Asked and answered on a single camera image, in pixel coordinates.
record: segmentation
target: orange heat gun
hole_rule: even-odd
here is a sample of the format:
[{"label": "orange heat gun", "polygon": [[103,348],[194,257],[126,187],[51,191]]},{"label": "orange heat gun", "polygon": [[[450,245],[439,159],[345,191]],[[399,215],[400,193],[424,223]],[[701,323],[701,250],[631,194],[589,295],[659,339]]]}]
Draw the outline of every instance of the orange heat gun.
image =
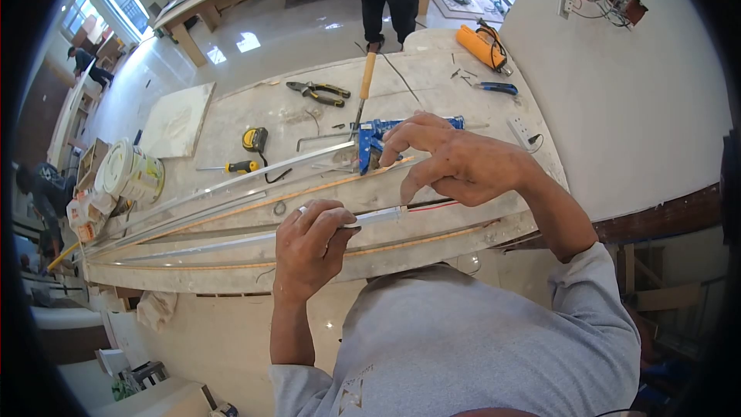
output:
[{"label": "orange heat gun", "polygon": [[491,69],[505,76],[511,75],[512,70],[507,66],[507,51],[499,40],[499,34],[480,18],[477,24],[479,28],[476,32],[467,25],[461,25],[456,33],[456,41]]}]

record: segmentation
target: blue caulking gun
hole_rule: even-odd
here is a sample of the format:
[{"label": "blue caulking gun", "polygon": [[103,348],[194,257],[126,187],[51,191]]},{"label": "blue caulking gun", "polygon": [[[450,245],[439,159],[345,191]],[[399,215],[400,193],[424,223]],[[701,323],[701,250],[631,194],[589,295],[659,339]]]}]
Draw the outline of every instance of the blue caulking gun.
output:
[{"label": "blue caulking gun", "polygon": [[[455,129],[465,129],[465,120],[463,116],[452,116],[444,118],[451,126]],[[366,121],[360,124],[358,129],[358,160],[360,162],[360,175],[364,175],[368,172],[368,167],[371,164],[371,150],[375,149],[378,153],[383,152],[383,135],[391,131],[395,125],[401,123],[403,120],[379,120],[375,119],[372,121]],[[396,159],[397,161],[402,159],[402,155]]]}]

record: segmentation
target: hand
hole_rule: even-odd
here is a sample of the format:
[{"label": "hand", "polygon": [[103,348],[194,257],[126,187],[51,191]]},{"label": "hand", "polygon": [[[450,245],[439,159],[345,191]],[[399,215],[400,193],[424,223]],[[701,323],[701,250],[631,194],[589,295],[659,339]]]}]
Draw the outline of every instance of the hand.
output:
[{"label": "hand", "polygon": [[309,200],[293,211],[276,232],[273,294],[303,303],[342,269],[347,241],[360,228],[342,229],[357,218],[337,200]]},{"label": "hand", "polygon": [[412,147],[432,157],[415,164],[402,181],[402,203],[429,185],[467,207],[476,207],[527,183],[541,171],[532,156],[516,145],[454,129],[431,113],[416,111],[383,136],[380,165],[390,166],[396,156]]}]

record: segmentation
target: tiled floor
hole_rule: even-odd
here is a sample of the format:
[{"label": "tiled floor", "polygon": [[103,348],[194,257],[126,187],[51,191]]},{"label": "tiled floor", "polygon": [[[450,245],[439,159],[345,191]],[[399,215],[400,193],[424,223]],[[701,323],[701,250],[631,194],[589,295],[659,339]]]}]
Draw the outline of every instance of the tiled floor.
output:
[{"label": "tiled floor", "polygon": [[[434,4],[418,21],[450,28],[465,23],[446,20]],[[390,21],[384,22],[384,33],[385,50],[399,50]],[[253,0],[227,10],[215,33],[199,23],[191,34],[211,59],[208,65],[197,69],[167,38],[144,42],[119,65],[116,81],[90,117],[84,139],[112,142],[135,136],[154,102],[182,88],[216,80],[215,96],[220,96],[287,71],[362,56],[355,43],[365,46],[360,0],[326,0],[290,11],[283,9],[283,0]],[[555,264],[543,251],[503,255],[486,250],[458,258],[462,270],[472,273],[478,268],[475,276],[480,280],[548,307],[545,280]],[[309,302],[316,365],[330,373],[342,322],[364,286],[365,281],[332,284]],[[272,308],[270,296],[181,294],[163,332],[130,321],[126,327],[118,323],[114,330],[121,330],[116,336],[125,338],[120,347],[130,358],[143,361],[148,353],[148,359],[164,362],[170,374],[208,384],[217,401],[235,404],[240,415],[272,415],[273,392],[267,377]]]}]

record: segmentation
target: box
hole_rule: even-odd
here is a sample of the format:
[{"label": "box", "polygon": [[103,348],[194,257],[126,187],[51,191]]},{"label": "box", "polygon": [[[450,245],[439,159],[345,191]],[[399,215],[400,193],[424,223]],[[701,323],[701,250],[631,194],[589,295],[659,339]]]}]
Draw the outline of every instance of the box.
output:
[{"label": "box", "polygon": [[98,349],[95,356],[103,372],[111,377],[131,367],[126,355],[120,349]]},{"label": "box", "polygon": [[100,169],[106,153],[108,153],[108,144],[96,138],[95,143],[82,155],[77,170],[76,188],[78,192],[93,187],[95,176]]}]

